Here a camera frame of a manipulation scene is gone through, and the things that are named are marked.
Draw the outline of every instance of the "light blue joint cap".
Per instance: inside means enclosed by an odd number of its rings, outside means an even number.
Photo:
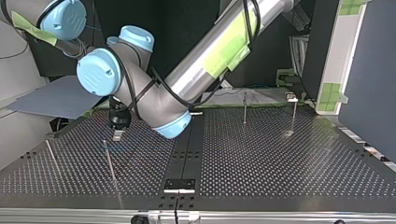
[[[107,38],[107,44],[109,45],[109,46],[111,46],[111,45],[113,45],[113,44],[117,44],[119,42],[119,38],[118,37],[116,37],[116,36],[109,36],[108,38]]]
[[[180,118],[163,125],[159,128],[154,128],[153,130],[157,131],[165,138],[172,139],[178,137],[186,127],[189,125],[191,121],[191,114],[190,111],[184,113]]]
[[[154,36],[149,31],[140,27],[131,25],[122,27],[119,38],[141,49],[145,49],[149,52],[153,51]]]
[[[81,35],[87,22],[87,11],[79,0],[64,0],[43,19],[40,28],[61,40],[73,40]]]
[[[77,75],[85,90],[98,96],[115,93],[121,84],[120,65],[107,49],[96,49],[82,58]]]

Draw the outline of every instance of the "yellow tape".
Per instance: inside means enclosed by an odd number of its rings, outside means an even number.
[[[30,23],[28,20],[26,20],[23,16],[21,16],[17,12],[12,11],[11,15],[15,28],[20,28],[22,30],[25,30],[35,38],[45,41],[51,44],[52,46],[56,45],[57,38],[55,35],[47,31],[37,29],[35,26],[32,25],[32,23]]]
[[[257,23],[254,12],[249,12],[249,17],[254,33]],[[241,12],[211,50],[203,68],[213,78],[219,77],[227,67],[233,71],[249,55],[248,43],[245,12]]]

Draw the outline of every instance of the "green sticker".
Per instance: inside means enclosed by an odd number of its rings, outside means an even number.
[[[15,28],[20,28],[22,30],[25,30],[35,38],[45,41],[51,44],[52,46],[56,45],[57,39],[55,35],[47,31],[37,29],[35,26],[32,25],[32,23],[30,23],[28,20],[26,20],[23,16],[21,16],[17,12],[12,11],[11,15],[12,15],[12,22],[14,23]]]
[[[341,5],[340,15],[341,16],[349,16],[349,15],[359,15],[361,11],[361,5],[364,2],[362,0],[344,0]]]
[[[249,12],[249,17],[254,32],[257,23],[254,12]],[[218,78],[227,67],[233,71],[249,55],[248,43],[245,13],[241,12],[204,60],[203,68],[213,78]]]
[[[320,94],[318,111],[334,112],[341,96],[341,84],[324,83]]]

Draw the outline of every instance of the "gray panel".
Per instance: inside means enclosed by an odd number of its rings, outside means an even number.
[[[396,212],[396,174],[309,107],[205,110],[183,178],[193,210]]]
[[[339,119],[396,161],[396,1],[368,3]]]
[[[173,208],[174,202],[162,195],[176,140],[167,140],[144,121],[133,119],[122,140],[112,142],[107,122],[107,112],[98,111],[51,141],[56,161],[42,146],[3,170],[0,207],[158,209],[166,203],[162,209]],[[104,139],[116,183],[102,146]]]
[[[100,99],[101,97],[85,91],[77,77],[61,77],[22,96],[7,108],[31,114],[77,119]]]

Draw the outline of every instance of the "metal table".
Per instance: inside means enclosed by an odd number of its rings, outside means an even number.
[[[0,223],[2,216],[21,218],[21,211],[66,216],[69,209],[122,218],[154,213],[163,220],[175,212],[181,220],[364,213],[358,217],[396,222],[380,215],[396,213],[396,174],[310,107],[298,107],[295,120],[292,111],[249,108],[244,124],[243,108],[205,109],[175,140],[133,120],[118,143],[111,142],[107,112],[97,111],[49,142],[55,160],[43,143],[0,172]],[[169,179],[194,179],[195,192],[165,194]]]

